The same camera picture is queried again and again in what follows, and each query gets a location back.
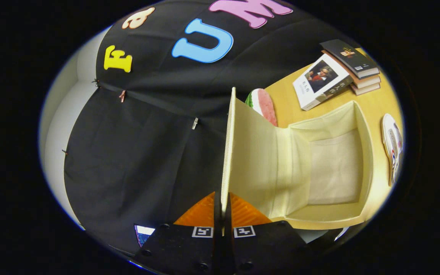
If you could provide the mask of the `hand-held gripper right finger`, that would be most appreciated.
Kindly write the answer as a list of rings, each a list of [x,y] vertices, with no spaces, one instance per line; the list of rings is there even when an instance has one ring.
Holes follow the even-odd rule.
[[[225,229],[233,273],[307,273],[308,245],[288,221],[273,222],[249,202],[228,194]]]

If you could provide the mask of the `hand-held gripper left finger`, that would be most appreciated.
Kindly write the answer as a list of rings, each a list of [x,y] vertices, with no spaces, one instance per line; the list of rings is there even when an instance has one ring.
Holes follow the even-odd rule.
[[[152,273],[213,273],[215,235],[220,219],[219,193],[195,203],[175,223],[158,226],[134,256]]]

